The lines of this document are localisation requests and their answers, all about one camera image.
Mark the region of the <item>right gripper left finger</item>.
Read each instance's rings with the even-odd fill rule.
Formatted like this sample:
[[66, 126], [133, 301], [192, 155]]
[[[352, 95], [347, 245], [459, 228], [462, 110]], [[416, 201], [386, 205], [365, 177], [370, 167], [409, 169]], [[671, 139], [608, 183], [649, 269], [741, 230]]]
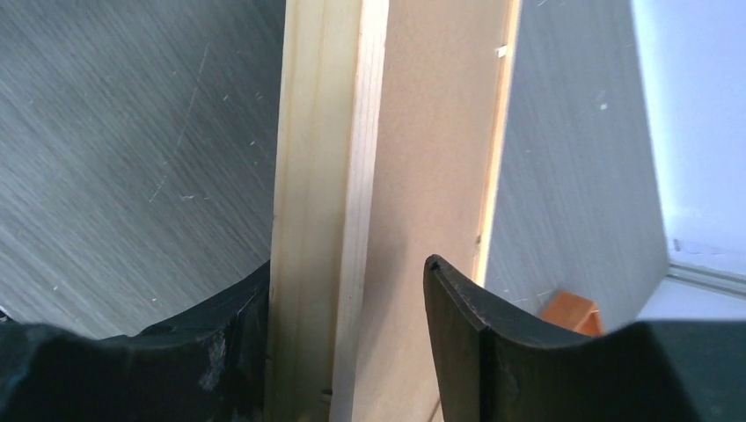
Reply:
[[260, 421], [269, 265], [135, 336], [1, 326], [4, 421]]

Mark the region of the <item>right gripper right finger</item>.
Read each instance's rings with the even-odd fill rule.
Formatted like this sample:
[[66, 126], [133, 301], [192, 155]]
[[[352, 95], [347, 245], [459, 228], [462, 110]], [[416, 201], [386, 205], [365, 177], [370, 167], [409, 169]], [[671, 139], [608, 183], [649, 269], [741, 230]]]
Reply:
[[742, 421], [745, 324], [635, 322], [600, 337], [550, 324], [433, 255], [423, 273], [447, 421]]

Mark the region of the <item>brown fibreboard backing board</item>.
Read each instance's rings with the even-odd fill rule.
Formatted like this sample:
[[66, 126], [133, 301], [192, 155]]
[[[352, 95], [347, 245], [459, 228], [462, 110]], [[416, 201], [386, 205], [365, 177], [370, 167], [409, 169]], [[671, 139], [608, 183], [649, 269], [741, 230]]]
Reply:
[[435, 414], [424, 265], [483, 276], [519, 16], [517, 1], [391, 3], [354, 421]]

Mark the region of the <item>light wooden picture frame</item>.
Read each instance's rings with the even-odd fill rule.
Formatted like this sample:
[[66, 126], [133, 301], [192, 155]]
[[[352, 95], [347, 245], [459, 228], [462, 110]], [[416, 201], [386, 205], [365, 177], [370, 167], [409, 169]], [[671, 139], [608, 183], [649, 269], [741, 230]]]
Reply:
[[[384, 59], [394, 1], [289, 1], [267, 363], [270, 421], [354, 421]], [[505, 118], [504, 134], [508, 117]], [[499, 184], [496, 180], [495, 199]], [[494, 212], [488, 237], [490, 250]]]

